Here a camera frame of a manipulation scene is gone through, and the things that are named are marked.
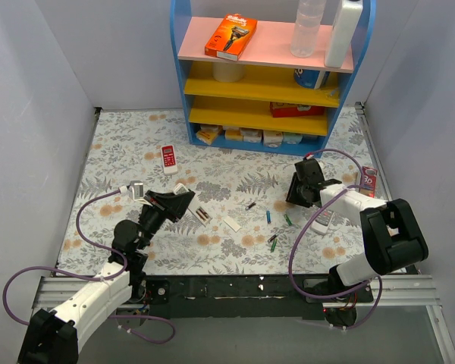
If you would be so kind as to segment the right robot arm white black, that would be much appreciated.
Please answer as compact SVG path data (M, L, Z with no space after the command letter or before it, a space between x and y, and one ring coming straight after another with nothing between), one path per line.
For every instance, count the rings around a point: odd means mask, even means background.
M339 180L327 180L313 158L295 164L287 201L325 207L362 229L364 252L329 270L328 292L336 301L348 300L357 284L428 258L425 238L406 200L377 199Z

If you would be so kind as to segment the white remote control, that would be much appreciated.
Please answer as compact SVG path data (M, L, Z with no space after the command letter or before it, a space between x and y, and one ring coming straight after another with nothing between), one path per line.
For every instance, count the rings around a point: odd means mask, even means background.
M173 189L173 193L175 195L188 193L188 192L190 192L190 190L182 183L178 183ZM190 204L188 206L188 210L205 227L212 220L211 215L202 207L202 204L201 204L201 202L199 200L199 197L197 196L196 193L194 193L194 197L190 201Z

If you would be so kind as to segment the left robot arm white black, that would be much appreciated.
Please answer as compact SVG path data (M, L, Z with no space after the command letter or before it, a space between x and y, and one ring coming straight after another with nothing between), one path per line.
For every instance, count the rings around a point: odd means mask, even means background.
M20 363L76 363L93 333L123 303L138 303L149 292L142 251L160 227L182 219L195 193L187 188L177 193L156 193L132 187L143 203L137 221L124 219L114 229L111 255L102 270L87 278L72 297L50 311L36 312L20 349Z

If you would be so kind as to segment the white battery cover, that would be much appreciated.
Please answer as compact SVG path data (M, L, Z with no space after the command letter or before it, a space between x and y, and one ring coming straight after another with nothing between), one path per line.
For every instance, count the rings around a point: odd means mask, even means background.
M238 232L240 229L240 225L231 217L227 216L224 218L224 223L232 229L234 232Z

